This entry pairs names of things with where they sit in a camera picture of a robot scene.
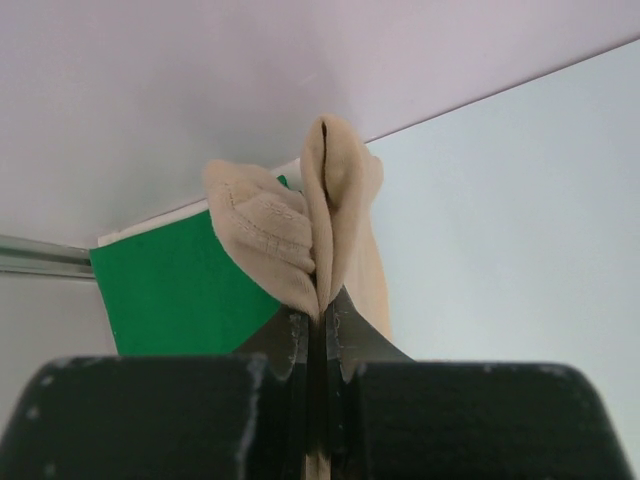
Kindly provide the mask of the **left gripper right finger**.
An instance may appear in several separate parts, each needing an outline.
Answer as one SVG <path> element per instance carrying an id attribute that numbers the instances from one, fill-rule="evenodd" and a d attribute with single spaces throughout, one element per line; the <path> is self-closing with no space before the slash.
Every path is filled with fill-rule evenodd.
<path id="1" fill-rule="evenodd" d="M 630 479 L 598 391 L 558 363 L 416 361 L 341 291 L 325 314 L 336 479 Z"/>

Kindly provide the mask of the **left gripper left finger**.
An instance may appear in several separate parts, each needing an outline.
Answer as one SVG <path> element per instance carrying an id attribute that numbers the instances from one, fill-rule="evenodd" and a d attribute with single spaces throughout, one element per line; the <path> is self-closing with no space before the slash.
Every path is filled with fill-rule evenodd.
<path id="1" fill-rule="evenodd" d="M 308 323 L 281 308 L 227 355 L 44 364 L 1 438 L 5 479 L 300 479 Z"/>

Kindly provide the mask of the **beige t shirt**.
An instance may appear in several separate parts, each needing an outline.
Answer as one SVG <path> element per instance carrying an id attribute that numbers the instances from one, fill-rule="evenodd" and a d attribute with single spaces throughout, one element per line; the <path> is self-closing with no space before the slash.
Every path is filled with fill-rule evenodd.
<path id="1" fill-rule="evenodd" d="M 246 478 L 361 479 L 353 377 L 404 361 L 391 339 L 382 260 L 371 223 L 383 166 L 352 126 L 318 117 L 299 159 L 302 186 L 223 160 L 203 172 L 224 251 L 279 310 L 238 349 L 256 376 L 238 448 Z"/>

